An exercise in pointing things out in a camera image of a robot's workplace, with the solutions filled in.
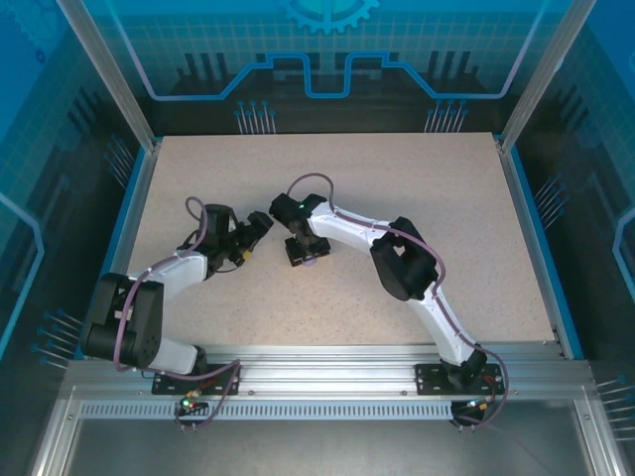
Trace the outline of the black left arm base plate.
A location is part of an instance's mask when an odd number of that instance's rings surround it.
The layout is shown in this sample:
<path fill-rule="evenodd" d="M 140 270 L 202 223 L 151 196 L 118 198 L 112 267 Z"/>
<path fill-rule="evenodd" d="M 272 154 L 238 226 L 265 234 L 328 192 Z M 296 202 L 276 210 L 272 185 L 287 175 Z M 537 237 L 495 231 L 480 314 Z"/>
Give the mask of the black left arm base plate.
<path fill-rule="evenodd" d="M 184 396 L 188 392 L 199 390 L 204 396 L 221 396 L 227 385 L 230 385 L 228 395 L 235 396 L 239 390 L 240 372 L 229 382 L 233 369 L 230 368 L 211 379 L 185 381 L 155 374 L 152 384 L 152 394 L 156 396 Z"/>

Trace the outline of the right power connector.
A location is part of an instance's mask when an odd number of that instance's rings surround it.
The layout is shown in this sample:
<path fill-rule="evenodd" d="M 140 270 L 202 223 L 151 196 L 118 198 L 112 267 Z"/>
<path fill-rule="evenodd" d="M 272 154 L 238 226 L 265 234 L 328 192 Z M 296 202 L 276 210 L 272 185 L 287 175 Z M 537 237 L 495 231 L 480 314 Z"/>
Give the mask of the right power connector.
<path fill-rule="evenodd" d="M 482 398 L 469 400 L 459 404 L 459 409 L 462 412 L 481 411 L 484 412 L 488 407 L 496 401 L 493 396 L 483 396 Z"/>

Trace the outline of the left aluminium side rail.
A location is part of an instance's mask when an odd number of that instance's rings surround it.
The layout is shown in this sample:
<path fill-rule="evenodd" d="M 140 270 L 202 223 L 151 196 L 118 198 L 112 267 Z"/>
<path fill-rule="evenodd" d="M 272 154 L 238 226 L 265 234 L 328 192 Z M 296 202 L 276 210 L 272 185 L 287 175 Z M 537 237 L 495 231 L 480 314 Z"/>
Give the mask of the left aluminium side rail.
<path fill-rule="evenodd" d="M 128 270 L 159 151 L 160 149 L 154 152 L 147 152 L 141 148 L 137 155 L 111 233 L 104 261 L 89 302 L 84 326 L 80 333 L 79 343 L 74 354 L 76 360 L 85 359 L 81 343 L 88 330 L 90 313 L 98 295 L 100 279 L 110 272 L 123 273 Z"/>

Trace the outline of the metal bottom panel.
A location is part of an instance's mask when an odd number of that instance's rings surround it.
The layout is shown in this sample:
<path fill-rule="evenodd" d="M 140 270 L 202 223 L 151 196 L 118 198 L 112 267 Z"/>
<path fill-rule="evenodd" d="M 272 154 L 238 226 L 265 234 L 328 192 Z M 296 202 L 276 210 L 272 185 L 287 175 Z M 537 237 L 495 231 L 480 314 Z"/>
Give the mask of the metal bottom panel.
<path fill-rule="evenodd" d="M 108 402 L 59 402 L 26 476 L 635 476 L 598 401 L 515 402 L 443 420 L 218 419 L 197 431 Z"/>

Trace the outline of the left aluminium frame post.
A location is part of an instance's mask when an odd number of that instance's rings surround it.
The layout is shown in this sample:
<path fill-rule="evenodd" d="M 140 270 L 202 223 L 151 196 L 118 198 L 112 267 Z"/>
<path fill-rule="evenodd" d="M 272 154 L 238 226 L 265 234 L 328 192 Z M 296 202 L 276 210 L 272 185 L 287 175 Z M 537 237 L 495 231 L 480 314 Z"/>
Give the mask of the left aluminium frame post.
<path fill-rule="evenodd" d="M 155 134 L 83 0 L 56 0 L 56 3 L 140 146 L 154 153 Z"/>

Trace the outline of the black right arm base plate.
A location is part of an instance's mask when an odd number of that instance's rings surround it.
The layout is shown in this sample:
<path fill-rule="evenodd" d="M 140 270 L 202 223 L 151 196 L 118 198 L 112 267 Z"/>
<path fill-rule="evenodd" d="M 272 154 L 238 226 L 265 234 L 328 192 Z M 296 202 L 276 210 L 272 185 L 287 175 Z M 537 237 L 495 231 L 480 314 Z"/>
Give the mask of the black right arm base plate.
<path fill-rule="evenodd" d="M 419 396 L 502 395 L 504 379 L 499 365 L 486 364 L 468 383 L 451 377 L 442 364 L 417 364 L 415 384 Z"/>

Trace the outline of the right aluminium frame post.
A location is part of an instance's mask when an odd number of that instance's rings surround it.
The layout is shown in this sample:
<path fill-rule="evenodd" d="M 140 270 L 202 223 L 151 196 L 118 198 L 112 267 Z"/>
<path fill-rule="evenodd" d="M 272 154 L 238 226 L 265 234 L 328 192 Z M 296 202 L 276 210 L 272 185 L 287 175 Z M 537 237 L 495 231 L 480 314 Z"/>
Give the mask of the right aluminium frame post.
<path fill-rule="evenodd" d="M 570 6 L 502 131 L 498 141 L 498 149 L 502 154 L 509 154 L 520 137 L 552 79 L 562 66 L 596 1 L 571 0 Z"/>

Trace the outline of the aluminium side rail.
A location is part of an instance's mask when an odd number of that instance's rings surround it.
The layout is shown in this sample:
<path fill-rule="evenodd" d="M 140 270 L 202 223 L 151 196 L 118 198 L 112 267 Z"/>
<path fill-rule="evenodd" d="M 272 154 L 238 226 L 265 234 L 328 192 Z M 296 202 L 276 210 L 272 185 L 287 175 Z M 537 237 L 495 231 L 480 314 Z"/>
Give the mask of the aluminium side rail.
<path fill-rule="evenodd" d="M 89 302 L 84 326 L 80 333 L 79 343 L 74 354 L 76 360 L 85 359 L 81 343 L 88 330 L 90 313 L 98 295 L 100 279 L 110 272 L 123 273 L 128 270 L 159 151 L 160 149 L 154 152 L 147 152 L 141 148 L 137 155 L 111 233 L 104 261 Z"/>
<path fill-rule="evenodd" d="M 520 156 L 515 147 L 510 151 L 503 147 L 500 135 L 494 134 L 493 139 L 553 333 L 567 359 L 583 360 L 579 336 Z"/>

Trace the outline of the left power connector with light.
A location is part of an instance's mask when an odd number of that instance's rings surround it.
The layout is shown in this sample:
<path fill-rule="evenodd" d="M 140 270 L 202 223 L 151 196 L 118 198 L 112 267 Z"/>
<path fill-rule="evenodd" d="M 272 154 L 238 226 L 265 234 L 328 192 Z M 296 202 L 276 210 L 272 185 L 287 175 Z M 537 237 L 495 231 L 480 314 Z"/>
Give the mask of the left power connector with light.
<path fill-rule="evenodd" d="M 195 415 L 207 408 L 206 403 L 200 403 L 198 401 L 199 394 L 189 393 L 185 395 L 176 406 L 176 416 L 185 417 Z"/>

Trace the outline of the aluminium mounting rail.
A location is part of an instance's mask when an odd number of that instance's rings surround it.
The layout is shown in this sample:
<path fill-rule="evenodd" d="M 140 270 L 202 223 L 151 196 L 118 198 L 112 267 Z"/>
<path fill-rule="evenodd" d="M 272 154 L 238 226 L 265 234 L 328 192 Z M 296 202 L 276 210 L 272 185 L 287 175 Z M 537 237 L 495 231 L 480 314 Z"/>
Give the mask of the aluminium mounting rail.
<path fill-rule="evenodd" d="M 516 401 L 581 400 L 596 395 L 589 364 L 562 356 L 555 343 L 513 343 L 493 348 L 508 373 Z M 415 367 L 439 361 L 433 345 L 231 346 L 207 349 L 214 363 L 241 362 L 241 400 L 413 400 Z M 60 398 L 151 399 L 150 382 L 106 361 L 68 365 Z"/>

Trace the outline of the right aluminium side rail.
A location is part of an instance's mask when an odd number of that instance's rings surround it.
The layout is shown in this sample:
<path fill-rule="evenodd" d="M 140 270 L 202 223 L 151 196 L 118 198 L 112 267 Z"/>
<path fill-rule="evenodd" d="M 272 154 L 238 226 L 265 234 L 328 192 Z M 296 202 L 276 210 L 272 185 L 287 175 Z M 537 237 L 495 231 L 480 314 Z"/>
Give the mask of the right aluminium side rail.
<path fill-rule="evenodd" d="M 553 333 L 567 359 L 583 360 L 579 336 L 520 156 L 515 147 L 510 151 L 503 147 L 500 135 L 494 134 L 493 139 Z"/>

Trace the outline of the aluminium frame post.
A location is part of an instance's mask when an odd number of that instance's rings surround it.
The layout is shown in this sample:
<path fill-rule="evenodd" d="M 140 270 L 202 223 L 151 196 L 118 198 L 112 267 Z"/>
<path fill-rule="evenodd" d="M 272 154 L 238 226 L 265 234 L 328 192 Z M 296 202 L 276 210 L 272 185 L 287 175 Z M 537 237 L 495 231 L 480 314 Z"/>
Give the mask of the aluminium frame post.
<path fill-rule="evenodd" d="M 154 153 L 155 134 L 83 0 L 56 0 L 56 3 L 140 146 Z"/>
<path fill-rule="evenodd" d="M 596 1 L 571 0 L 570 6 L 502 131 L 498 141 L 498 149 L 502 154 L 509 154 L 520 137 L 552 79 L 562 66 Z"/>

